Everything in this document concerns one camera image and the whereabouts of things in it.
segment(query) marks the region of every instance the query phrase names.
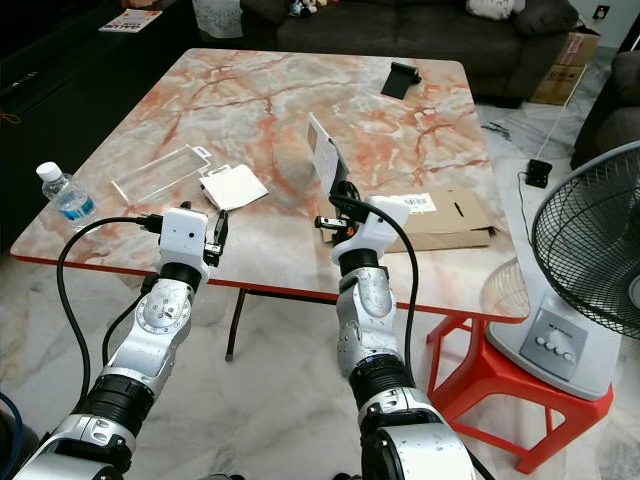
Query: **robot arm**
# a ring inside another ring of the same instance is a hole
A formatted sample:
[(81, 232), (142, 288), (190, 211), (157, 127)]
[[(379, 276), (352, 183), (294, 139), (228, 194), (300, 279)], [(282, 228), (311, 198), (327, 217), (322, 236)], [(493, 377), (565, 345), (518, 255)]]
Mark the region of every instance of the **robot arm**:
[(191, 305), (218, 265), (227, 234), (221, 212), (213, 243), (207, 217), (170, 209), (157, 222), (159, 278), (140, 300), (131, 331), (102, 369), (93, 388), (16, 475), (18, 480), (117, 480), (131, 464), (136, 437), (175, 364), (191, 328)]
[[(369, 201), (400, 225), (408, 217), (402, 204), (382, 197)], [(363, 478), (473, 480), (464, 445), (415, 388), (398, 353), (396, 301), (388, 272), (378, 264), (396, 233), (373, 213), (350, 216), (318, 218), (316, 226), (338, 231), (332, 251), (342, 274), (338, 364), (358, 407)], [(354, 217), (366, 219), (354, 222)]]

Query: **barcode label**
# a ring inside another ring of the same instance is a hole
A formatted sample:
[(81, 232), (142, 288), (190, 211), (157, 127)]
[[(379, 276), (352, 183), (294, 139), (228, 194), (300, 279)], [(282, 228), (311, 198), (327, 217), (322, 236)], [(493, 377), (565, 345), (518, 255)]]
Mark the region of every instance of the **barcode label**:
[(428, 193), (390, 195), (389, 198), (409, 206), (411, 213), (435, 212), (437, 210), (431, 195)]

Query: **sofa cushion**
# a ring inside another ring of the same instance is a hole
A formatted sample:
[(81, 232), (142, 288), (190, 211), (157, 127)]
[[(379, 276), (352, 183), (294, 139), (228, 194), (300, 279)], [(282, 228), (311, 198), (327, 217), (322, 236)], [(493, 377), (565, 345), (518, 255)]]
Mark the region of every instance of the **sofa cushion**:
[(511, 22), (469, 15), (464, 5), (414, 5), (398, 9), (394, 55), (457, 60), (467, 75), (511, 72), (521, 43)]
[(611, 77), (620, 99), (629, 105), (640, 105), (640, 51), (616, 55)]
[(352, 2), (355, 1), (357, 3), (373, 3), (377, 5), (386, 5), (388, 7), (395, 7), (396, 0), (340, 0), (342, 2)]
[(289, 18), (278, 29), (278, 49), (292, 52), (392, 55), (396, 10), (340, 2), (309, 18)]
[(640, 107), (618, 108), (602, 122), (596, 148), (605, 153), (640, 138)]
[(396, 0), (398, 6), (401, 5), (420, 5), (420, 4), (435, 4), (439, 3), (443, 4), (453, 4), (453, 5), (464, 5), (465, 0)]
[(289, 10), (289, 2), (286, 0), (240, 0), (240, 8), (280, 25)]
[(576, 26), (578, 11), (568, 0), (528, 0), (513, 19), (523, 35), (567, 32)]

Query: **electric fan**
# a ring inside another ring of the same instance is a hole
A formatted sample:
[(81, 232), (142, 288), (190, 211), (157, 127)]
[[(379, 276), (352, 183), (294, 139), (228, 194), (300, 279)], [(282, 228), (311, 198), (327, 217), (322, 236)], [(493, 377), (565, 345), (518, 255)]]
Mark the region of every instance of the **electric fan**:
[(575, 170), (532, 233), (553, 291), (531, 298), (538, 308), (522, 324), (490, 324), (487, 338), (534, 376), (595, 400), (611, 383), (618, 334), (640, 339), (640, 141)]

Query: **black cabinet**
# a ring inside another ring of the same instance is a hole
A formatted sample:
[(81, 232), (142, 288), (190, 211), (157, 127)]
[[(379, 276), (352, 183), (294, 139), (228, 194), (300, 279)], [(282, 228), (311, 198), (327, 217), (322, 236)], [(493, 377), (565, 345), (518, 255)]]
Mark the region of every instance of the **black cabinet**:
[[(0, 122), (0, 246), (18, 238), (47, 200), (36, 167), (54, 161), (75, 172), (189, 48), (199, 45), (191, 0), (161, 0), (163, 13), (138, 33), (97, 28), (37, 69), (3, 99)], [(118, 14), (114, 10), (110, 18)]]

